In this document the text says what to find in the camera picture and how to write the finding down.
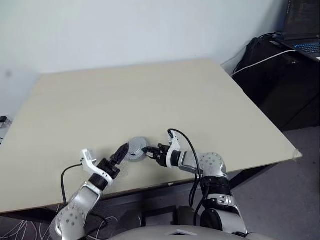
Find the gray puck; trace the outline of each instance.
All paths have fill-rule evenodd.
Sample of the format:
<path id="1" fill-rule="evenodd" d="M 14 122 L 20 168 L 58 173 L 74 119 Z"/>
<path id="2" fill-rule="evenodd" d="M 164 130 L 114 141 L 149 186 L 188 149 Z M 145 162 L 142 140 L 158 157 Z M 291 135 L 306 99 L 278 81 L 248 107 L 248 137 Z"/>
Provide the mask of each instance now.
<path id="1" fill-rule="evenodd" d="M 148 142 L 144 137 L 137 136 L 129 141 L 129 151 L 125 156 L 126 159 L 132 162 L 143 160 L 146 154 L 142 151 L 148 146 Z"/>

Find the laptop keyboard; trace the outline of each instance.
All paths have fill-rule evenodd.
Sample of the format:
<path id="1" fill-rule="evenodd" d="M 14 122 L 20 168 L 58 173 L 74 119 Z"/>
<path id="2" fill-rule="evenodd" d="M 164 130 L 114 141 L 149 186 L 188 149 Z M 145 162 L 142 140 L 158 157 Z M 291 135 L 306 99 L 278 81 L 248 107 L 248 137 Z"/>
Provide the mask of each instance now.
<path id="1" fill-rule="evenodd" d="M 302 50 L 308 54 L 320 53 L 320 42 L 295 44 L 293 45 L 293 47 L 295 49 Z"/>

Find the laptop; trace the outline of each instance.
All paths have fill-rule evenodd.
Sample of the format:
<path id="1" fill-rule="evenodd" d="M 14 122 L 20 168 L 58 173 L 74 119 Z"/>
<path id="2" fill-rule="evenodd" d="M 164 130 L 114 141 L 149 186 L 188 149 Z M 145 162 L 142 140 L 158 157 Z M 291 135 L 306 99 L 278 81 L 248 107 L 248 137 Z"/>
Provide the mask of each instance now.
<path id="1" fill-rule="evenodd" d="M 311 59 L 320 60 L 320 0 L 289 0 L 278 41 Z"/>

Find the silver robot arm segment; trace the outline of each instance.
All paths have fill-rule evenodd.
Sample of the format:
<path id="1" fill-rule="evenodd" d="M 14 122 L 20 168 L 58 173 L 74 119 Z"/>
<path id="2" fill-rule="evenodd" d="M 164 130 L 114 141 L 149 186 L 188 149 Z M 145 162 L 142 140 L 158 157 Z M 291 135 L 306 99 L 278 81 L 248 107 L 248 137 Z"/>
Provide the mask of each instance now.
<path id="1" fill-rule="evenodd" d="M 155 159 L 163 167 L 178 167 L 180 170 L 198 174 L 198 165 L 192 151 L 180 151 L 179 138 L 174 131 L 169 132 L 170 145 L 146 147 L 146 155 Z M 202 174 L 201 189 L 204 195 L 202 205 L 205 211 L 200 218 L 200 226 L 226 233 L 247 233 L 236 200 L 231 193 L 226 165 L 215 152 L 196 152 L 199 170 Z"/>
<path id="2" fill-rule="evenodd" d="M 86 218 L 100 200 L 103 190 L 113 184 L 120 172 L 116 165 L 122 162 L 128 150 L 129 144 L 126 143 L 111 156 L 110 160 L 104 158 L 97 166 L 94 165 L 97 159 L 91 150 L 84 149 L 80 152 L 83 169 L 91 177 L 51 222 L 50 236 L 53 240 L 86 239 L 87 234 L 84 229 Z"/>

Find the beige tabletop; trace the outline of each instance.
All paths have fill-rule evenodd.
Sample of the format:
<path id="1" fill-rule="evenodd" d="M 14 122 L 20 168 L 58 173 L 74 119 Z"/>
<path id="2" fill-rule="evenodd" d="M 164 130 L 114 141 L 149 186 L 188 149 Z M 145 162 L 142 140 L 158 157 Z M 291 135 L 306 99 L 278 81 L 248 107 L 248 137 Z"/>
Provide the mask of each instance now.
<path id="1" fill-rule="evenodd" d="M 61 173 L 84 148 L 108 158 L 137 136 L 167 144 L 169 128 L 197 152 L 219 153 L 228 172 L 301 156 L 209 59 L 44 74 L 0 146 L 0 212 L 61 203 Z M 120 169 L 106 195 L 193 178 L 147 158 Z M 89 177 L 81 167 L 68 171 L 67 198 Z"/>

